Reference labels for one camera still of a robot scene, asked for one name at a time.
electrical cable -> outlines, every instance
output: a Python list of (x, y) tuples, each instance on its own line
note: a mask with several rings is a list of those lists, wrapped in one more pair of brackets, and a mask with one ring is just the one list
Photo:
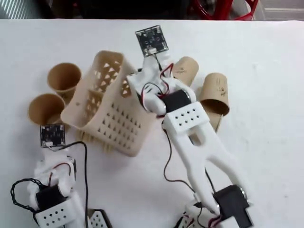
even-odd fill
[(156, 59), (156, 61), (157, 61), (157, 64), (158, 64), (158, 68), (159, 68), (159, 70), (160, 71), (162, 71), (162, 66), (161, 66), (161, 63), (159, 62), (159, 60), (158, 60), (158, 58), (157, 58), (157, 56), (156, 56), (156, 54), (154, 53), (153, 54), (153, 57)]
[(163, 175), (164, 175), (166, 181), (168, 181), (168, 182), (181, 182), (181, 183), (184, 183), (185, 185), (187, 185), (191, 189), (191, 191), (195, 192), (194, 189), (186, 181), (184, 181), (184, 180), (169, 180), (167, 178), (167, 176), (166, 176), (166, 169), (167, 169), (167, 166), (168, 166), (168, 164), (169, 164), (169, 162), (171, 160), (171, 157), (172, 157), (172, 145), (171, 145), (171, 141), (170, 141), (170, 138), (168, 136), (167, 131), (165, 129), (163, 129), (163, 131), (165, 132), (165, 134), (167, 136), (167, 139), (168, 139), (168, 142), (169, 142), (169, 147), (170, 147), (169, 159), (168, 159), (168, 161), (167, 161), (167, 163), (165, 165), (165, 168), (163, 169)]
[(206, 168), (205, 168), (205, 174), (206, 174), (206, 176), (207, 176), (207, 178), (208, 178), (208, 180), (209, 180), (209, 182), (210, 182), (210, 185), (211, 185), (211, 188), (212, 188), (212, 190), (213, 190), (213, 193), (215, 193), (216, 191), (215, 191), (214, 185), (213, 185), (213, 183), (212, 183), (212, 180), (211, 180), (211, 178), (210, 178), (210, 176), (209, 176), (209, 174), (208, 174)]
[(200, 207), (200, 211), (199, 211), (198, 216), (196, 217), (196, 221), (198, 222), (200, 227), (207, 228), (206, 226), (202, 225), (199, 220), (202, 211), (203, 211), (203, 205)]
[(149, 84), (151, 84), (151, 85), (153, 85), (153, 86), (155, 86), (155, 87), (158, 88), (158, 90), (159, 90), (160, 93), (161, 93), (161, 95), (160, 95), (159, 97), (164, 96), (163, 91), (161, 90), (161, 88), (160, 88), (158, 85), (156, 85), (155, 83), (147, 82), (146, 84), (144, 84), (144, 86), (142, 87), (142, 91), (141, 91), (141, 100), (142, 100), (143, 108), (144, 108), (146, 111), (148, 111), (148, 110), (147, 110), (147, 108), (146, 108), (146, 106), (145, 106), (145, 104), (144, 104), (144, 89), (145, 89), (146, 85), (149, 85)]
[(74, 146), (76, 144), (82, 144), (85, 147), (85, 228), (88, 228), (88, 222), (87, 222), (87, 208), (88, 208), (88, 198), (89, 198), (89, 190), (88, 190), (88, 184), (87, 184), (87, 146), (84, 142), (82, 141), (77, 141), (77, 142), (73, 142), (71, 144), (62, 146), (60, 149), (58, 149), (57, 151), (66, 149), (68, 147)]
[[(69, 167), (68, 175), (70, 176), (70, 175), (71, 175), (71, 166), (69, 165), (69, 163), (66, 163), (66, 162), (60, 163), (60, 164), (54, 166), (52, 169), (56, 169), (56, 168), (59, 167), (60, 165), (68, 165), (68, 167)], [(51, 174), (50, 174), (50, 176), (49, 176), (49, 178), (48, 178), (48, 185), (49, 185), (49, 186), (51, 185), (52, 176), (53, 176), (53, 173), (51, 172)]]
[(29, 210), (30, 212), (33, 213), (33, 219), (34, 219), (34, 221), (38, 225), (37, 219), (35, 217), (35, 214), (37, 213), (37, 211), (35, 209), (33, 209), (31, 206), (29, 206), (29, 205), (23, 205), (21, 203), (18, 203), (17, 200), (16, 200), (16, 198), (15, 198), (15, 187), (16, 187), (16, 185), (20, 184), (22, 182), (29, 182), (29, 181), (33, 182), (34, 184), (37, 184), (40, 190), (42, 188), (46, 188), (47, 187), (46, 185), (42, 184), (41, 181), (39, 181), (37, 179), (34, 179), (34, 178), (24, 178), (24, 179), (18, 180), (15, 183), (13, 183), (13, 185), (11, 186), (11, 189), (10, 189), (10, 195), (11, 195), (11, 199), (13, 201), (13, 204), (15, 204), (16, 206), (21, 207), (23, 209)]

white surface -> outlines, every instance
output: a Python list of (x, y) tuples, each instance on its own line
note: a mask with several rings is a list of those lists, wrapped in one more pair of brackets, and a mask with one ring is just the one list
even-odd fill
[[(156, 24), (174, 60), (191, 56), (199, 63), (196, 87), (208, 73), (227, 76), (231, 111), (218, 134), (242, 162), (256, 189), (255, 202), (273, 220), (269, 227), (302, 227), (304, 23), (0, 20), (1, 227), (36, 227), (30, 212), (14, 206), (9, 193), (13, 182), (33, 175), (42, 157), (39, 129), (28, 120), (27, 107), (35, 96), (50, 92), (48, 70), (69, 61), (85, 72), (102, 49), (123, 52), (140, 68), (143, 55), (134, 32)], [(67, 143), (73, 140), (70, 131)], [(76, 146), (73, 154), (76, 189), (84, 199), (82, 150)], [(89, 207), (105, 209), (115, 228), (172, 227), (193, 196), (183, 184), (164, 180), (168, 156), (160, 122), (135, 158), (103, 153), (90, 144)], [(217, 189), (227, 184), (218, 170), (209, 172)], [(168, 177), (186, 178), (175, 150)], [(17, 187), (16, 196), (28, 202), (26, 185)]]

perforated basket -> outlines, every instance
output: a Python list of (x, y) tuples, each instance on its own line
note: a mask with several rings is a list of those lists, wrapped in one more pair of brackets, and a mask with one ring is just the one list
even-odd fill
[(135, 69), (123, 54), (100, 51), (61, 114), (66, 124), (136, 156), (155, 119), (131, 96), (126, 76)]

brown paper cup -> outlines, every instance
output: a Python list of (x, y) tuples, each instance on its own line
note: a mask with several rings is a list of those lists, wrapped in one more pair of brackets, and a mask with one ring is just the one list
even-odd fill
[(190, 86), (198, 71), (199, 65), (193, 58), (183, 57), (173, 66), (172, 74), (175, 78)]
[(64, 100), (55, 94), (37, 96), (29, 105), (28, 117), (38, 125), (62, 123), (60, 114), (65, 108)]
[(227, 78), (220, 73), (207, 75), (199, 100), (217, 131), (222, 117), (229, 113)]
[(60, 63), (50, 70), (47, 79), (47, 84), (68, 104), (81, 79), (81, 72), (75, 64)]

white robotic arm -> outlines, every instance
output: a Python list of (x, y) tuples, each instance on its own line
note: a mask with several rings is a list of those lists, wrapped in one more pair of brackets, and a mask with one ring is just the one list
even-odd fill
[[(148, 56), (144, 59), (141, 72), (127, 77), (135, 99), (140, 99), (147, 112), (164, 116), (162, 127), (186, 166), (196, 201), (201, 202), (210, 212), (224, 217), (226, 222), (222, 221), (223, 228), (257, 227), (260, 223), (259, 213), (254, 205), (247, 205), (247, 199), (242, 194), (242, 191), (248, 197), (252, 194), (247, 179), (216, 135), (205, 110), (196, 101), (194, 91), (166, 70), (170, 68), (169, 59), (168, 51)], [(239, 211), (233, 212), (235, 214), (230, 219), (225, 218), (229, 213), (223, 215), (231, 206), (222, 202), (223, 192), (212, 194), (209, 188), (208, 179), (204, 175), (206, 161), (220, 168), (228, 175), (232, 186), (237, 186), (224, 189), (226, 195), (231, 194), (231, 205), (234, 204), (233, 201), (240, 201)], [(247, 221), (240, 221), (240, 218), (245, 217), (248, 218)]]
[(75, 185), (75, 160), (65, 151), (55, 152), (43, 149), (44, 160), (37, 163), (35, 179), (48, 186), (45, 191), (30, 183), (30, 205), (41, 228), (84, 228), (85, 210)]

